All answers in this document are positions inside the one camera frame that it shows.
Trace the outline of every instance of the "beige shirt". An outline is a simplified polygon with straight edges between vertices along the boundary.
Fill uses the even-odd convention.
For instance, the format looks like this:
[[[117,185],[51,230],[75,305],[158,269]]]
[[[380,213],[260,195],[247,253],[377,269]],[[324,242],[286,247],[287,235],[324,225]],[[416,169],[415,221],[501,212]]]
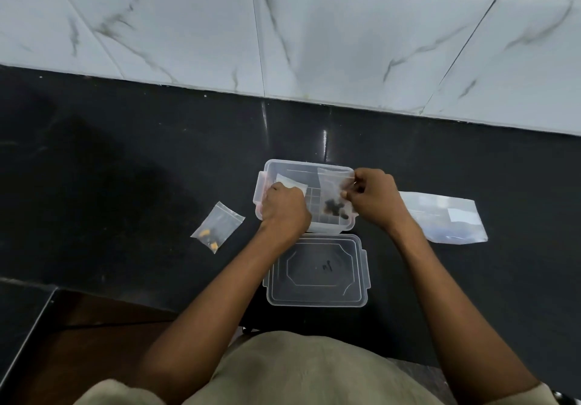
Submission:
[[[184,405],[441,405],[370,351],[329,337],[265,333],[229,349],[210,382]],[[556,405],[546,385],[494,405]],[[75,405],[164,405],[155,394],[104,380]]]

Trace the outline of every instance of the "person's left arm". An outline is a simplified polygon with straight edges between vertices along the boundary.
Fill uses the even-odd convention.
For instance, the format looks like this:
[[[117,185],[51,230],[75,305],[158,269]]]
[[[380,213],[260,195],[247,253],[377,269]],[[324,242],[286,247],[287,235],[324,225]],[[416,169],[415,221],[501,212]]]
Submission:
[[[272,185],[254,238],[152,344],[133,387],[173,405],[206,385],[264,275],[310,221],[300,189]]]

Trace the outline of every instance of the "person's left hand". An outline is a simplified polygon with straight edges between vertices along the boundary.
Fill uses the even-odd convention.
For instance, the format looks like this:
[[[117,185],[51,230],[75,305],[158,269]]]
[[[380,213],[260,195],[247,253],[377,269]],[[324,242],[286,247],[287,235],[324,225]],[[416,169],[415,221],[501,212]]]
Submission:
[[[311,224],[304,195],[299,188],[273,184],[262,202],[261,229],[267,229],[278,239],[293,244]]]

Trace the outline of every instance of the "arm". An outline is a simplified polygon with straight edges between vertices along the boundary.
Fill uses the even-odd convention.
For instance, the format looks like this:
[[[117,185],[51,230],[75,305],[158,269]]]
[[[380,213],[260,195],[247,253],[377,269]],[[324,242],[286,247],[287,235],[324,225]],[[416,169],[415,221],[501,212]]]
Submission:
[[[300,189],[272,185],[254,238],[152,344],[134,386],[171,405],[206,385],[264,275],[310,221]]]
[[[360,168],[343,196],[382,227],[406,262],[438,360],[460,404],[486,403],[539,384],[442,266],[391,175]]]

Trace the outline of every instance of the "clear plastic lid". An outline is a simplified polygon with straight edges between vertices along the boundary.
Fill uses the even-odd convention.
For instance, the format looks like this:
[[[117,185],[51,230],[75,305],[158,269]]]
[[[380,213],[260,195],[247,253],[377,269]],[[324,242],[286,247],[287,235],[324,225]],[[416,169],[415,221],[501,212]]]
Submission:
[[[349,206],[346,218],[323,213],[321,205],[321,186],[317,168],[325,168],[329,171],[354,173],[353,169],[346,166],[325,165],[320,163],[297,162],[292,160],[268,160],[264,165],[264,171],[258,173],[256,189],[252,201],[256,204],[256,217],[262,220],[262,199],[265,191],[277,181],[277,176],[282,175],[292,181],[308,186],[305,194],[307,207],[313,216],[308,232],[314,233],[341,233],[350,231],[355,225],[357,213]]]
[[[362,307],[371,287],[357,235],[306,233],[263,280],[273,306]]]

